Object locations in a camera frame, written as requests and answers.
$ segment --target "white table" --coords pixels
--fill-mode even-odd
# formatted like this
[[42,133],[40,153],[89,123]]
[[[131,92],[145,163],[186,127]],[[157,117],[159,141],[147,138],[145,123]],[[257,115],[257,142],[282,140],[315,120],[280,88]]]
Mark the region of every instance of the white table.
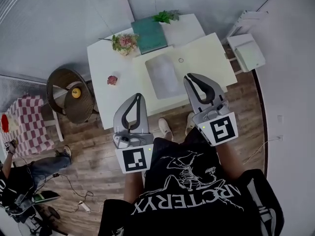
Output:
[[[162,28],[167,44],[169,46],[172,45],[174,48],[186,45],[205,36],[194,14],[181,15],[179,21],[172,22],[170,25],[163,25]],[[119,33],[133,33],[133,30],[130,28]],[[213,48],[222,49],[222,45],[218,42]],[[104,129],[113,127],[114,114],[125,100],[135,93],[143,93],[142,87],[137,81],[137,75],[132,67],[132,59],[139,55],[140,51],[137,50],[127,57],[123,57],[118,52],[113,51],[111,42],[106,40],[100,40],[88,47],[93,88]],[[234,76],[232,67],[229,75],[231,74]],[[115,86],[107,85],[107,78],[110,75],[118,77],[118,82]],[[159,107],[158,102],[155,102],[153,107],[149,107],[148,116],[189,103],[186,95],[171,101],[168,100],[168,102],[169,104],[162,104],[162,108]],[[127,119],[129,121],[135,120],[134,109],[127,116]]]

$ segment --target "white wall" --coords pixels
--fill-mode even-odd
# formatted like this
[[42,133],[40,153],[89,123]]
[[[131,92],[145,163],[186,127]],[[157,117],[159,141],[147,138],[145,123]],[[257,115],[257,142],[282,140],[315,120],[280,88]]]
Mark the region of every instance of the white wall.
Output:
[[[2,20],[10,1],[0,0],[0,74],[47,79],[66,63],[89,73],[86,47],[130,27],[120,0],[18,0]],[[243,10],[256,10],[266,0],[129,1],[136,19],[179,9],[196,13],[207,34],[224,37]]]
[[[268,180],[282,206],[283,236],[315,229],[315,0],[270,0],[252,34],[266,57],[257,69],[269,139]],[[283,124],[277,115],[284,116]]]

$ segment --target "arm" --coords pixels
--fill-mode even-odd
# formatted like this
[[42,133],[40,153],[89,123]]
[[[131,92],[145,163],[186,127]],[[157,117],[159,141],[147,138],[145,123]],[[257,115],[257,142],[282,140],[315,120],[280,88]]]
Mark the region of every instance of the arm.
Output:
[[232,180],[238,179],[246,169],[234,148],[228,143],[224,143],[217,145],[216,149],[225,173]]
[[3,164],[3,167],[2,167],[2,172],[3,172],[6,179],[8,179],[9,175],[10,175],[11,165],[12,165],[12,157],[13,157],[13,154],[8,153],[8,156],[6,157],[4,164]]
[[284,214],[270,184],[261,170],[248,170],[235,181],[241,192],[260,214],[262,235],[279,236],[284,226]]
[[144,191],[141,172],[126,174],[124,200],[133,203]]

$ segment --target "wicker chair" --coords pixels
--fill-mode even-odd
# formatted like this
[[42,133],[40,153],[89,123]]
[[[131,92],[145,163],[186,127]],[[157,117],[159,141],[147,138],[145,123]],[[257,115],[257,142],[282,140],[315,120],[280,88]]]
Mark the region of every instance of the wicker chair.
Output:
[[[54,99],[53,87],[57,86],[67,90],[63,107],[57,105]],[[72,97],[72,90],[79,88],[81,96]],[[48,78],[47,100],[53,111],[67,116],[72,123],[83,123],[89,119],[91,114],[97,114],[94,110],[95,96],[82,76],[76,71],[68,68],[57,68]]]

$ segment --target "pink flower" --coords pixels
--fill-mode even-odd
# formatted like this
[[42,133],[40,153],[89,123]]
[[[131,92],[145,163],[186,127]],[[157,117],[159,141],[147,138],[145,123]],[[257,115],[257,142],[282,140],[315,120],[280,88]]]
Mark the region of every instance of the pink flower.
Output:
[[130,36],[122,36],[119,38],[121,47],[129,48],[133,45],[132,38]]

